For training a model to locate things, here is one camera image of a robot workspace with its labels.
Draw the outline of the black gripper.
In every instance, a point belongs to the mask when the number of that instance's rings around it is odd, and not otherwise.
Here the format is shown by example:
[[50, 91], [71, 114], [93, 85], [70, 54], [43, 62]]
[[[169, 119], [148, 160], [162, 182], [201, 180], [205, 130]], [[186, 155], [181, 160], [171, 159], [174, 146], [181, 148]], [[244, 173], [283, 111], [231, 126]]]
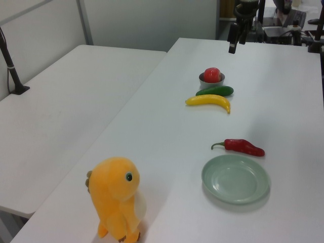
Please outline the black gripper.
[[233, 13], [236, 17], [236, 23], [231, 23], [227, 41], [229, 42], [228, 52], [235, 54], [237, 37], [239, 34], [239, 43], [244, 45], [248, 33], [250, 32], [253, 20], [259, 7], [258, 0], [237, 0], [234, 1]]

